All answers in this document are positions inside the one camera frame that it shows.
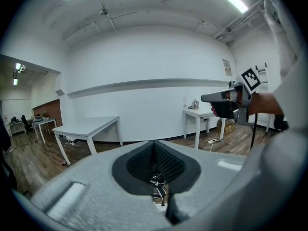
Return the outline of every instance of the kettle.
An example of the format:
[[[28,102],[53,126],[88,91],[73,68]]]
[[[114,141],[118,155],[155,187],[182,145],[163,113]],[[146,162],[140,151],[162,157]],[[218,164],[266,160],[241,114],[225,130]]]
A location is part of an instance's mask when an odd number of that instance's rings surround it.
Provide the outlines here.
[[[199,109],[199,102],[196,99],[192,103],[192,109],[193,110]]]

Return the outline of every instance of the black mesh opening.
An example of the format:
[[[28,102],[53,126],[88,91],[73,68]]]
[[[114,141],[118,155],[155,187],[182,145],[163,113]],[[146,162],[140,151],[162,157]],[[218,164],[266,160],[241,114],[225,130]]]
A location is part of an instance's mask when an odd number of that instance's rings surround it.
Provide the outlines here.
[[[126,163],[128,172],[146,183],[148,183],[151,178],[152,164],[154,163],[152,148],[153,145],[148,146],[130,158]]]
[[[185,163],[158,144],[154,144],[154,158],[158,170],[167,183],[171,183],[186,169]]]
[[[201,173],[200,165],[193,158],[160,141],[150,141],[116,159],[112,175],[127,192],[152,195],[154,188],[149,182],[153,165],[162,174],[172,194],[189,190]]]

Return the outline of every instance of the ceiling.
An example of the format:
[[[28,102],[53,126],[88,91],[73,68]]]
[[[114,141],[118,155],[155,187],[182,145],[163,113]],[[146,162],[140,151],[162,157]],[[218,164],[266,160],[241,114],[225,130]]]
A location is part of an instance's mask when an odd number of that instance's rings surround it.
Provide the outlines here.
[[[0,88],[7,88],[13,85],[13,71],[16,63],[0,61]],[[18,86],[31,86],[38,78],[46,75],[47,71],[26,66],[24,72],[18,73]]]
[[[242,0],[251,7],[258,0]],[[227,0],[103,0],[116,30],[140,25],[166,25],[216,36],[231,21],[243,16]],[[113,27],[99,15],[100,0],[34,0],[24,14],[29,29],[43,26],[71,47],[98,37]],[[225,37],[226,43],[236,37]]]

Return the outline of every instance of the white wall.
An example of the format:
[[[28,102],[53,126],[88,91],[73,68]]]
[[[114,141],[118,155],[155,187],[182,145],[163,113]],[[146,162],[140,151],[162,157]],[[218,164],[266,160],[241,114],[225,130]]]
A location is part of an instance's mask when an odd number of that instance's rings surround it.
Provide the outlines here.
[[[10,121],[15,116],[20,120],[22,115],[25,115],[26,119],[30,119],[30,97],[30,87],[12,86],[0,90],[3,119],[7,117]]]
[[[43,22],[51,0],[26,0],[1,40],[0,54],[26,66],[61,72],[67,64],[68,47],[62,34]]]
[[[235,61],[226,45],[193,32],[164,26],[140,26],[102,35],[74,49],[69,55],[68,92],[101,85],[145,79],[189,78],[229,81],[222,59]],[[124,141],[142,141],[183,135],[182,100],[226,87],[160,87],[124,90],[72,98],[75,117],[120,116]],[[188,133],[195,132],[189,119]],[[210,127],[216,127],[213,118]],[[117,141],[115,127],[94,137]]]
[[[169,26],[135,26],[106,33],[75,47],[69,59],[68,92],[146,79],[229,81],[222,59],[234,68],[226,45]]]
[[[31,86],[31,108],[59,99],[55,92],[56,78],[58,74],[48,72],[38,78]]]
[[[264,68],[264,63],[266,63],[269,71],[271,91],[274,91],[280,85],[280,65],[277,47],[273,34],[267,24],[253,30],[250,34],[235,42],[230,47],[230,50],[236,59],[236,68],[239,73],[249,67],[255,70],[256,65],[259,69]],[[265,74],[260,74],[260,80],[265,81],[265,76]],[[268,92],[267,85],[263,84],[260,91]],[[254,121],[254,119],[254,116],[250,117],[250,121]],[[262,121],[267,120],[267,115],[260,114],[259,120],[258,124],[265,126],[265,123]],[[273,121],[274,116],[271,115],[271,128],[274,128]]]
[[[0,100],[30,99],[30,86],[8,86],[0,90]]]

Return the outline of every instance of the pipe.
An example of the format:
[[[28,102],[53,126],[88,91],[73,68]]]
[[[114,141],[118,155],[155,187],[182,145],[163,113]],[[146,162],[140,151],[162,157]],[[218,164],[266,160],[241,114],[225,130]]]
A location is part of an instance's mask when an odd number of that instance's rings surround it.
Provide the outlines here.
[[[194,31],[195,34],[197,34],[201,30],[203,25],[204,25],[204,21],[200,21],[200,24],[197,26],[196,30]]]
[[[247,12],[251,11],[254,7],[259,6],[263,1],[264,1],[264,0],[258,0],[257,2],[255,2],[255,3],[249,8],[249,10],[247,10],[243,15],[247,14]],[[229,24],[227,24],[223,29],[221,29],[221,30],[213,37],[213,39],[216,39],[216,38],[222,33],[222,31],[223,31],[225,28],[229,27],[230,25],[232,25],[232,24],[233,24],[234,22],[236,22],[237,20],[242,19],[242,18],[243,18],[243,15],[241,15],[241,16],[235,18],[233,21],[231,21]]]
[[[247,34],[251,33],[252,30],[256,30],[259,27],[263,26],[264,24],[266,24],[266,22],[263,22],[262,24],[256,26],[255,28],[251,29],[249,32],[245,33],[244,35],[241,35],[239,38],[237,38],[236,40],[240,40],[242,37],[245,37]],[[235,41],[230,42],[230,44],[227,44],[227,46],[231,46]]]
[[[244,25],[246,25],[247,23],[251,22],[252,20],[254,20],[255,18],[257,18],[259,15],[261,14],[261,12],[257,11],[256,13],[253,13],[253,15],[251,17],[247,17],[246,20],[244,20],[243,22],[238,23],[234,28],[231,29],[230,32],[237,32],[238,30],[240,30]],[[227,32],[223,38],[219,39],[218,41],[221,42],[222,40],[224,40],[226,38],[226,36],[231,35],[230,32]]]
[[[112,24],[113,21],[111,21],[111,19],[116,19],[116,18],[118,18],[118,17],[126,16],[126,15],[133,14],[133,13],[145,13],[145,12],[148,12],[148,13],[170,14],[169,12],[165,12],[165,11],[139,11],[139,12],[131,12],[131,13],[127,13],[127,14],[122,14],[122,15],[115,16],[115,17],[110,18],[110,19],[107,17],[107,18],[104,18],[104,20],[109,20],[109,21],[111,22],[110,24]],[[215,25],[213,25],[213,24],[211,24],[211,23],[209,23],[209,22],[205,22],[204,20],[200,21],[200,20],[198,20],[198,19],[196,19],[196,18],[187,16],[187,15],[183,15],[183,14],[177,14],[177,15],[185,16],[187,19],[194,20],[194,21],[198,21],[198,22],[200,23],[199,26],[204,26],[204,25],[206,25],[206,26],[213,26],[213,27],[216,27],[216,28],[217,28],[217,26],[215,26]],[[82,29],[84,29],[84,28],[86,28],[86,27],[88,27],[88,26],[90,26],[90,25],[95,26],[94,23],[95,23],[95,22],[93,22],[93,23],[87,23],[87,24],[84,24],[84,25],[78,27],[77,29],[75,29],[75,30],[73,30],[73,31],[71,31],[71,32],[67,32],[65,35],[62,36],[62,40],[65,41],[66,39],[68,39],[68,38],[69,38],[70,36],[72,36],[73,34],[77,33],[78,31],[80,31],[80,30],[82,30]]]
[[[98,28],[98,26],[97,26],[97,23],[96,23],[96,22],[92,23],[92,26],[95,26],[95,27],[96,27],[96,29],[98,30],[98,32],[100,33],[100,35],[102,35],[102,33],[101,33],[100,29]]]
[[[101,5],[102,5],[103,9],[105,9],[106,5],[105,5],[104,1],[100,0],[100,2],[101,2]],[[115,26],[114,22],[112,21],[109,13],[107,14],[107,17],[108,17],[108,21],[109,21],[110,25],[112,26],[113,30],[116,31],[116,26]]]
[[[242,20],[240,20],[237,24],[235,24],[233,28],[240,27],[242,24],[246,23],[246,21],[248,21],[250,18],[254,17],[255,15],[259,15],[259,14],[260,14],[260,11],[257,10],[256,12],[250,14],[248,17],[242,18]]]
[[[47,75],[47,71],[45,73],[38,73],[38,72],[33,72],[30,70],[24,70],[25,73],[32,73],[32,74],[36,74],[36,75]]]

